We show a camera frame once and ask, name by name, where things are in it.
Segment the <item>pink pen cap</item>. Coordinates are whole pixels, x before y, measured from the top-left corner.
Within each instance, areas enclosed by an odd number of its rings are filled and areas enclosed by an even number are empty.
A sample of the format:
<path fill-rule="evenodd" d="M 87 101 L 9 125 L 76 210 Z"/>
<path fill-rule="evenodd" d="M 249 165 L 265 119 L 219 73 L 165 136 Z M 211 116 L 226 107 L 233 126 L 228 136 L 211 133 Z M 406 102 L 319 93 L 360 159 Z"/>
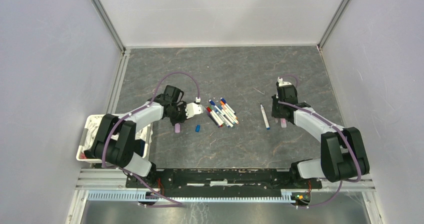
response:
<path fill-rule="evenodd" d="M 179 123 L 176 123 L 175 124 L 175 126 L 174 126 L 174 130 L 175 130 L 175 133 L 180 133 L 181 132 L 181 125 L 179 124 Z"/>

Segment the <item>blue pen cap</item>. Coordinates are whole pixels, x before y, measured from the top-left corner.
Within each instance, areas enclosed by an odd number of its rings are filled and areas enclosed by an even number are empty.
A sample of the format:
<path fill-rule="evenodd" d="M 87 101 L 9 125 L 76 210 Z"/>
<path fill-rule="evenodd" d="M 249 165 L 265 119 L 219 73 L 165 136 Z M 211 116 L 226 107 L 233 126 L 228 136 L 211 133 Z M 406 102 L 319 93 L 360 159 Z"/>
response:
<path fill-rule="evenodd" d="M 195 132 L 198 133 L 200 131 L 200 128 L 201 128 L 201 126 L 200 125 L 197 125 L 196 128 L 195 128 Z"/>

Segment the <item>orange cap marker pen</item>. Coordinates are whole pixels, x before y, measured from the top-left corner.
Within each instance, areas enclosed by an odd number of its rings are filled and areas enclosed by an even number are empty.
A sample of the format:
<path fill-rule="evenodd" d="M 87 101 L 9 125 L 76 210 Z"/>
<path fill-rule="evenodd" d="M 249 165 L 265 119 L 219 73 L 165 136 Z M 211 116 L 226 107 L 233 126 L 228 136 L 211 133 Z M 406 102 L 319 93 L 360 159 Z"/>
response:
<path fill-rule="evenodd" d="M 226 104 L 223 101 L 220 101 L 222 109 L 228 114 L 229 117 L 231 117 L 236 124 L 239 124 L 237 117 L 234 115 L 234 113 L 226 106 Z"/>

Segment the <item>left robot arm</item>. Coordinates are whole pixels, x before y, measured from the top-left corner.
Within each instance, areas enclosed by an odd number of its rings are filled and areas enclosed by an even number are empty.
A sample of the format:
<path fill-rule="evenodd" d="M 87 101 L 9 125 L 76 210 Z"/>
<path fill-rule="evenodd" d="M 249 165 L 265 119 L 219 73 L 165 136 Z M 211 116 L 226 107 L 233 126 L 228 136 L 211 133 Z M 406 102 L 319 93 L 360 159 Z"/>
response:
<path fill-rule="evenodd" d="M 87 159 L 99 159 L 138 175 L 145 188 L 157 182 L 155 165 L 143 158 L 145 145 L 136 134 L 149 124 L 169 118 L 172 125 L 184 123 L 201 114 L 201 105 L 182 100 L 184 92 L 167 85 L 162 94 L 150 98 L 145 105 L 124 114 L 91 115 L 87 118 L 87 131 L 83 154 Z"/>

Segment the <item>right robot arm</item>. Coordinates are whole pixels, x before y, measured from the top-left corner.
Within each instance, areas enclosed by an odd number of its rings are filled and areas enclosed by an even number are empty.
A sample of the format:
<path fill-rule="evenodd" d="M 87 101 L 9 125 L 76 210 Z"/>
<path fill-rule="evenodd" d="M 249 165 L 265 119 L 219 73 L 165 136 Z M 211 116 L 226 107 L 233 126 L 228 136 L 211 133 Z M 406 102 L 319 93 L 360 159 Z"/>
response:
<path fill-rule="evenodd" d="M 369 174 L 370 164 L 361 132 L 356 127 L 343 127 L 318 114 L 309 104 L 298 101 L 296 87 L 278 83 L 272 97 L 271 115 L 302 128 L 320 143 L 320 157 L 292 164 L 289 183 L 302 188 L 309 179 L 329 182 L 358 182 Z"/>

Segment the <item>red cap marker pen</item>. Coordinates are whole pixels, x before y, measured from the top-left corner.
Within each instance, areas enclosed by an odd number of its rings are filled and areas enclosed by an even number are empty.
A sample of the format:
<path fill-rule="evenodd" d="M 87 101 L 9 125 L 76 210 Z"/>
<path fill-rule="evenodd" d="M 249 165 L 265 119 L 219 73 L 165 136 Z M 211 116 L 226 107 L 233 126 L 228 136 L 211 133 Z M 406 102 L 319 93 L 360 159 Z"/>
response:
<path fill-rule="evenodd" d="M 207 107 L 206 110 L 209 112 L 209 114 L 215 120 L 215 122 L 217 123 L 217 125 L 219 127 L 222 127 L 223 124 L 224 124 L 224 122 L 219 118 L 219 116 L 210 107 Z"/>

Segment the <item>purple grey marker pen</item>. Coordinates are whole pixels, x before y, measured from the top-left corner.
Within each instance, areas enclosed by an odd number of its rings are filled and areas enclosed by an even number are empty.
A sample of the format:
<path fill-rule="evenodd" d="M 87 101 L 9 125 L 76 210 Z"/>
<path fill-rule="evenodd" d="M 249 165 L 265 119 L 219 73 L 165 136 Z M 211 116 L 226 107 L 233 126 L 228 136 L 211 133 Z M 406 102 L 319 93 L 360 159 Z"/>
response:
<path fill-rule="evenodd" d="M 218 124 L 218 122 L 214 119 L 214 117 L 210 114 L 210 112 L 209 111 L 205 111 L 206 112 L 206 114 L 207 114 L 207 116 L 212 120 L 212 122 L 218 127 L 218 128 L 220 128 L 221 127 L 221 125 L 219 125 Z"/>

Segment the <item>green cap marker pen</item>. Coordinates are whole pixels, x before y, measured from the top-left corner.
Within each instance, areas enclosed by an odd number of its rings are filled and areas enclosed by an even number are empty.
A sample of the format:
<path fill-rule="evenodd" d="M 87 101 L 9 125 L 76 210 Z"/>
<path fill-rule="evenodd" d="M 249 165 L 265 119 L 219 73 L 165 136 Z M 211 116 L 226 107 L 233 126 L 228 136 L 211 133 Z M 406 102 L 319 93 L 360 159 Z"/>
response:
<path fill-rule="evenodd" d="M 211 106 L 211 108 L 213 109 L 213 111 L 215 112 L 215 114 L 222 120 L 222 122 L 228 127 L 230 128 L 230 126 L 228 125 L 228 123 L 225 120 L 225 117 L 221 115 L 221 113 L 215 108 L 215 106 Z"/>

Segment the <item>dark blue cap marker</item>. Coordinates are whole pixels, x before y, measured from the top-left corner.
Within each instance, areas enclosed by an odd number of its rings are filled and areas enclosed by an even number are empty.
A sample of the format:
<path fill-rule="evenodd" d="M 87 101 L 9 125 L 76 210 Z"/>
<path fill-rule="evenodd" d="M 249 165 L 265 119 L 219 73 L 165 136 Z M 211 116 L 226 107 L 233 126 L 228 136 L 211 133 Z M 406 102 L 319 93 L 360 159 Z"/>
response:
<path fill-rule="evenodd" d="M 234 127 L 233 122 L 230 119 L 228 119 L 227 115 L 215 104 L 215 102 L 211 99 L 208 102 L 212 105 L 212 107 L 215 109 L 215 112 L 223 120 L 223 122 L 229 128 L 233 128 Z"/>

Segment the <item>white plastic basket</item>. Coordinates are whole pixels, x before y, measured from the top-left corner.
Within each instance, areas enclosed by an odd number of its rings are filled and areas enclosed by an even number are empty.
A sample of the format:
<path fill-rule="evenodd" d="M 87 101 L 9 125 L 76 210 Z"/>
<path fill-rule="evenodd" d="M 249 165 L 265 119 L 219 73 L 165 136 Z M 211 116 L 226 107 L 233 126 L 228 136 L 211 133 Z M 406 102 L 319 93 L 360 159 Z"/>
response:
<path fill-rule="evenodd" d="M 86 162 L 89 164 L 100 164 L 102 162 L 99 158 L 86 157 L 85 151 L 88 151 L 89 148 L 92 147 L 92 144 L 98 132 L 98 128 L 100 126 L 103 116 L 104 114 L 95 114 L 95 115 L 90 115 L 86 119 L 82 136 L 80 139 L 80 143 L 76 152 L 75 158 L 77 161 Z M 148 124 L 146 127 L 139 130 L 135 134 L 136 141 L 144 141 L 145 143 L 144 147 L 141 147 L 141 151 L 139 152 L 139 155 L 143 158 L 147 156 L 148 149 L 151 144 L 152 135 L 153 135 L 152 127 L 153 127 L 152 124 Z"/>

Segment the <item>white cloth in basket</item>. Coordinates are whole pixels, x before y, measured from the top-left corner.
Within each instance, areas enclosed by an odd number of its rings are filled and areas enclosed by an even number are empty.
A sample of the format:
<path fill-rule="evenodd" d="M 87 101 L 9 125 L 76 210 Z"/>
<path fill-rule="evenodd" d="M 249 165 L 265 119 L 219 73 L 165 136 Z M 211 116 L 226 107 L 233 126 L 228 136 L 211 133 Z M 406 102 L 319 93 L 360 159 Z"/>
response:
<path fill-rule="evenodd" d="M 84 144 L 82 145 L 83 151 L 87 151 L 88 149 L 90 149 L 92 147 L 94 139 L 97 135 L 101 120 L 102 120 L 101 118 L 90 118 L 87 121 L 87 123 L 85 125 L 85 128 L 87 129 L 87 134 L 86 134 Z M 148 125 L 147 127 L 144 127 L 142 130 L 138 131 L 135 134 L 135 139 L 147 141 L 147 143 L 150 143 L 150 141 L 148 139 L 150 139 L 152 137 L 153 131 L 151 129 L 148 129 L 149 127 L 150 127 L 150 125 Z"/>

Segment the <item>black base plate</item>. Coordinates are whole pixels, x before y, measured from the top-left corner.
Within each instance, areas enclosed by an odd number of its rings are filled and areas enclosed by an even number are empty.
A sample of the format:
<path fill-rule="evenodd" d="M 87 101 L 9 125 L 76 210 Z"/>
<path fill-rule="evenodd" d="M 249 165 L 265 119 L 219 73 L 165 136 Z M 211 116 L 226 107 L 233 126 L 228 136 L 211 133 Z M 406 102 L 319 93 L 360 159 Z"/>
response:
<path fill-rule="evenodd" d="M 164 168 L 143 178 L 168 198 L 272 198 L 282 190 L 321 189 L 317 179 L 277 168 Z"/>

